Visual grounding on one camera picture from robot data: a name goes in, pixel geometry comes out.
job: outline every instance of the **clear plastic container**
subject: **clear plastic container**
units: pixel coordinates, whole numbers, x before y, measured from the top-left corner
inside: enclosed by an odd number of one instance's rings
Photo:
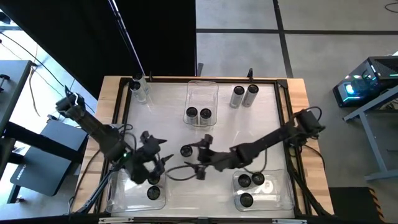
[[[241,212],[293,209],[293,192],[286,170],[265,170],[261,173],[264,175],[264,183],[256,185],[251,181],[248,187],[240,186],[238,178],[242,174],[251,178],[252,174],[246,171],[234,173],[232,186],[236,208]],[[253,203],[250,207],[245,207],[240,202],[244,193],[252,196]]]
[[[152,186],[160,189],[160,195],[155,200],[147,196],[147,191]],[[155,185],[148,183],[148,180],[137,185],[124,170],[120,170],[109,177],[108,193],[110,199],[106,202],[106,211],[109,213],[161,209],[166,204],[166,177],[161,175]]]
[[[217,83],[206,81],[188,82],[183,116],[184,123],[194,127],[209,127],[215,125],[217,123],[217,103]]]

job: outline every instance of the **silver cylinder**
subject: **silver cylinder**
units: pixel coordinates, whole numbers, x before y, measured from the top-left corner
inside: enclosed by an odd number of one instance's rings
[[[205,126],[211,125],[211,110],[205,108],[200,111],[200,124]]]
[[[141,104],[147,103],[147,95],[145,91],[142,89],[141,84],[139,82],[131,82],[130,89],[132,94],[137,98],[137,101]]]
[[[229,102],[229,106],[232,108],[238,108],[242,102],[244,88],[241,86],[236,86],[234,91],[232,92],[231,101]]]
[[[198,124],[198,110],[196,108],[188,108],[185,114],[187,115],[188,124]]]
[[[145,77],[143,76],[143,74],[137,73],[132,76],[132,79],[136,82],[139,82],[139,84],[141,85],[141,88],[144,90],[145,94],[148,95],[149,85],[148,85],[147,81],[145,80]]]
[[[258,92],[259,92],[258,86],[254,84],[249,85],[248,90],[246,91],[246,94],[243,97],[242,106],[250,107],[253,104],[253,101],[256,98]]]

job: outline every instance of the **white table surface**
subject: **white table surface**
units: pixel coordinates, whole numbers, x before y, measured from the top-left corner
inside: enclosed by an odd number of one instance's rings
[[[132,99],[127,123],[132,124],[138,138],[143,131],[148,131],[155,138],[166,139],[161,144],[160,156],[174,156],[166,163],[166,170],[184,165],[184,161],[197,163],[197,150],[193,155],[182,157],[183,145],[198,142],[205,134],[214,137],[210,149],[229,151],[231,146],[243,142],[253,142],[271,131],[280,128],[276,106],[274,86],[260,84],[259,93],[249,108],[229,107],[229,100],[235,84],[219,84],[217,123],[210,129],[193,128],[182,121],[187,92],[186,83],[150,83],[148,102],[139,104]],[[253,161],[249,170],[259,170],[264,165],[264,153]],[[268,149],[266,170],[286,170],[282,143]],[[239,212],[234,204],[232,178],[235,170],[218,172],[213,167],[206,169],[206,180],[191,179],[177,182],[167,179],[164,190],[167,203],[160,210],[113,213],[114,217],[228,217],[228,218],[291,218],[293,210],[273,210],[260,212]],[[170,173],[174,177],[193,175],[193,169],[186,168]],[[124,202],[134,205],[134,201]]]

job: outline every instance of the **small canister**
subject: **small canister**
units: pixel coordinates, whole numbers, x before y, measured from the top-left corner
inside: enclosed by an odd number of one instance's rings
[[[130,89],[132,94],[137,98],[137,101],[141,104],[147,103],[147,95],[145,91],[142,89],[141,84],[139,82],[132,81],[130,83]]]
[[[196,108],[188,108],[186,114],[188,124],[198,124],[198,110]]]
[[[253,104],[253,101],[256,98],[258,92],[259,92],[258,86],[254,84],[249,85],[248,90],[246,91],[246,94],[243,97],[242,105],[245,107],[250,107]]]
[[[143,74],[142,73],[137,73],[137,74],[132,76],[132,79],[134,81],[136,81],[136,82],[139,82],[139,84],[141,85],[141,87],[144,90],[145,94],[148,95],[149,85],[148,85],[147,81],[145,80],[145,77],[143,76]]]
[[[229,102],[229,106],[232,108],[238,108],[242,102],[244,88],[241,86],[236,86],[234,91],[232,92],[231,101]]]
[[[211,124],[211,111],[207,108],[200,111],[200,124],[209,126]]]

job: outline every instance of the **black wall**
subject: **black wall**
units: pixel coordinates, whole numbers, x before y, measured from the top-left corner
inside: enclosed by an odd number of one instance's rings
[[[107,0],[0,0],[0,8],[96,98],[105,75],[141,71]],[[118,8],[147,75],[195,75],[195,0]]]

